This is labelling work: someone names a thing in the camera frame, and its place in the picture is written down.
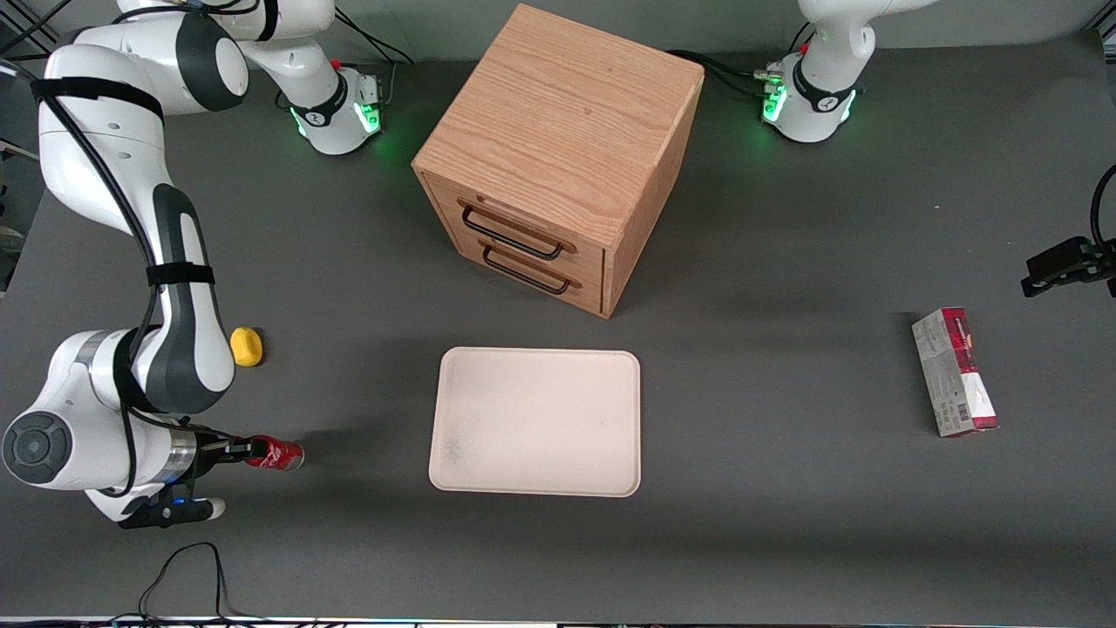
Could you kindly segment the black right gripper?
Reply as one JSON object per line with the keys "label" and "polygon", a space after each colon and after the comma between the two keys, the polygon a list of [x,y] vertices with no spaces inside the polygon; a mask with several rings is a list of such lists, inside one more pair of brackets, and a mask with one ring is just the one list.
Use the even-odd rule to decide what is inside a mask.
{"label": "black right gripper", "polygon": [[201,479],[218,464],[231,464],[237,462],[238,456],[256,456],[254,439],[235,438],[232,439],[232,447],[228,447],[228,435],[225,433],[206,432],[196,429],[193,433],[195,450],[193,461],[187,468],[187,480]]}

